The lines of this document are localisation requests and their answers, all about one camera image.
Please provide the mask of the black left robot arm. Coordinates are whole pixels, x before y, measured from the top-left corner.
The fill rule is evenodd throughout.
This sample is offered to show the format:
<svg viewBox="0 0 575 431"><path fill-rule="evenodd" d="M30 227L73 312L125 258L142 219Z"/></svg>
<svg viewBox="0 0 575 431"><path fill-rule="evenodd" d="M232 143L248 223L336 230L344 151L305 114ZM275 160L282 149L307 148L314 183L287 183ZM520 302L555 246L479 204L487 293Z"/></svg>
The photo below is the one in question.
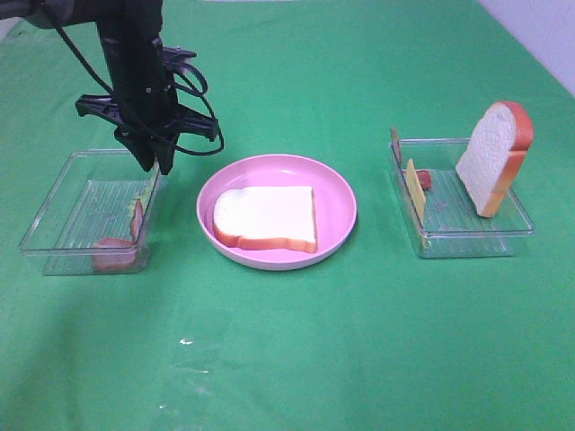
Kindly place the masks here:
<svg viewBox="0 0 575 431"><path fill-rule="evenodd" d="M208 156L223 146L191 150L179 146L182 134L224 140L213 110L201 113L178 101L178 91L206 98L208 82L190 63L196 55L166 47L160 1L3 1L1 17L23 18L41 29L53 29L86 72L105 91L81 96L79 116L94 115L115 125L114 136L148 172L154 165L163 175L173 168L175 152ZM67 36L66 26L93 22L111 82L105 83Z"/></svg>

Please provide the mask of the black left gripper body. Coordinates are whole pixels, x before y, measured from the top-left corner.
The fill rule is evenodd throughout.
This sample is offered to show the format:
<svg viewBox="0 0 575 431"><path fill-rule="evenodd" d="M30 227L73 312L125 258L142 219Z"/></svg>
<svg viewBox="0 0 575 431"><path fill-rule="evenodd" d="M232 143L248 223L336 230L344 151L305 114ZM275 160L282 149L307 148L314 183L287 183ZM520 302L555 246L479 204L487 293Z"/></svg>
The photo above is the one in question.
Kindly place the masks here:
<svg viewBox="0 0 575 431"><path fill-rule="evenodd" d="M149 140L172 135L174 141L179 134L187 133L213 141L219 131L216 119L180 105L175 92L142 92L123 101L85 94L75 107L81 117L97 116Z"/></svg>

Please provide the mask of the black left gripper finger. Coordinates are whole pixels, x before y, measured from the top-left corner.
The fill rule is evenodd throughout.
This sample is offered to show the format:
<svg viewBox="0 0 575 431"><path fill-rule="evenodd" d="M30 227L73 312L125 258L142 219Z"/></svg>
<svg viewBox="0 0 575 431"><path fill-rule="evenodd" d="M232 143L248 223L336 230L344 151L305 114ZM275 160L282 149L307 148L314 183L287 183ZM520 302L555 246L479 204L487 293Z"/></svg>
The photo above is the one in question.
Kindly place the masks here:
<svg viewBox="0 0 575 431"><path fill-rule="evenodd" d="M155 163L155 153L148 138L123 128L116 128L114 137L130 151L145 172L152 169Z"/></svg>
<svg viewBox="0 0 575 431"><path fill-rule="evenodd" d="M158 162L162 175L167 175L173 168L175 143L173 136L160 136L152 138L152 150Z"/></svg>

